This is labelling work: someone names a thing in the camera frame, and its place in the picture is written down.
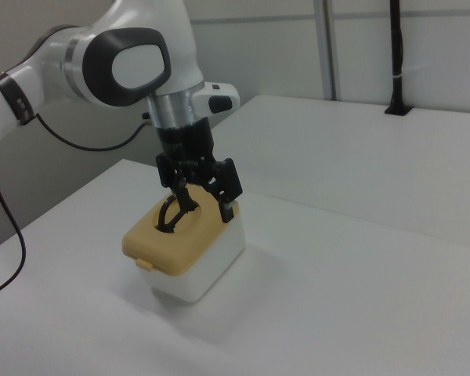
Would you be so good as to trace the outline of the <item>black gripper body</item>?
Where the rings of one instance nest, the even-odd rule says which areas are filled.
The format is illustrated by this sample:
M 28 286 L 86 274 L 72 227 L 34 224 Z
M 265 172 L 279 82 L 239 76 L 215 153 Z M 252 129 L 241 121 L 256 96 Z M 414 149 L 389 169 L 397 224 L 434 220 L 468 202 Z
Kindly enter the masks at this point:
M 213 178 L 214 141 L 205 117 L 180 128 L 157 128 L 163 152 L 156 157 L 163 187 L 187 183 L 205 186 Z

